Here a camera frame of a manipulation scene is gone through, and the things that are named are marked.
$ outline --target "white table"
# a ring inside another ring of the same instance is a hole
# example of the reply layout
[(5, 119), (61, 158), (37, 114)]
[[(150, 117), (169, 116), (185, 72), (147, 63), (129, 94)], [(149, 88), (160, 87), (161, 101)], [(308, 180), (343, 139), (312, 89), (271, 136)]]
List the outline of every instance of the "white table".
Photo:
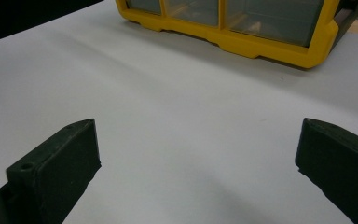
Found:
[(146, 30), (104, 1), (0, 40), (0, 186), (96, 119), (103, 168), (64, 223), (351, 223), (297, 171), (305, 117), (358, 134), (358, 35), (302, 71)]

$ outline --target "compartment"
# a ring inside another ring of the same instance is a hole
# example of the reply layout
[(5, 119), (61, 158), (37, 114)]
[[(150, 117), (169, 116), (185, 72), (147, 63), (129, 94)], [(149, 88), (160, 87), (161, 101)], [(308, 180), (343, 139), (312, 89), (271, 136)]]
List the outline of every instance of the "compartment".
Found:
[(324, 0), (227, 0), (226, 27), (307, 47), (323, 3)]
[(184, 21), (217, 26), (219, 0), (166, 0), (167, 14)]
[(129, 8), (140, 9), (161, 15), (159, 0), (127, 0)]

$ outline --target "tool box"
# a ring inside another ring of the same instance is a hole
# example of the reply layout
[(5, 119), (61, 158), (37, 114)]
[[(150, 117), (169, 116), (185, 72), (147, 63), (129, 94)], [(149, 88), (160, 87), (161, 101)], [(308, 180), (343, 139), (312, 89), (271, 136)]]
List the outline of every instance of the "tool box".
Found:
[(311, 68), (358, 15), (358, 0), (116, 0), (143, 27), (204, 38), (248, 58)]

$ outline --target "yellow storage box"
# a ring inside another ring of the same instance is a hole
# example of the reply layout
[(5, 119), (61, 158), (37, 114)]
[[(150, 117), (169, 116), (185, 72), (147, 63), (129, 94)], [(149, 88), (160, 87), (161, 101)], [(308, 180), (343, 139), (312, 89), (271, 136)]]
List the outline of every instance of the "yellow storage box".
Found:
[(155, 31), (204, 38), (221, 49), (311, 68), (358, 15), (358, 0), (116, 0), (121, 16)]

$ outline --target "yellow plastic frame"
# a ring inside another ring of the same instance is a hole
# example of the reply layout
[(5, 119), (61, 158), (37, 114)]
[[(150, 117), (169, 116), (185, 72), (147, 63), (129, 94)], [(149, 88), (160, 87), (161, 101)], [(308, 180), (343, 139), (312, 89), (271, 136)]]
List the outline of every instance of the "yellow plastic frame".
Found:
[(334, 17), (339, 0), (324, 1), (310, 46), (307, 48), (230, 31), (225, 27), (224, 21), (226, 0), (219, 0), (217, 27), (169, 17), (165, 10), (164, 0), (159, 0), (159, 2), (161, 15), (155, 15), (128, 8), (126, 0), (116, 0), (120, 15), (129, 21), (139, 22), (144, 28), (154, 31), (172, 30), (193, 35), (215, 43), (223, 50), (241, 56), (248, 58), (262, 56), (304, 68), (316, 66), (326, 59), (338, 33), (338, 25), (335, 23)]

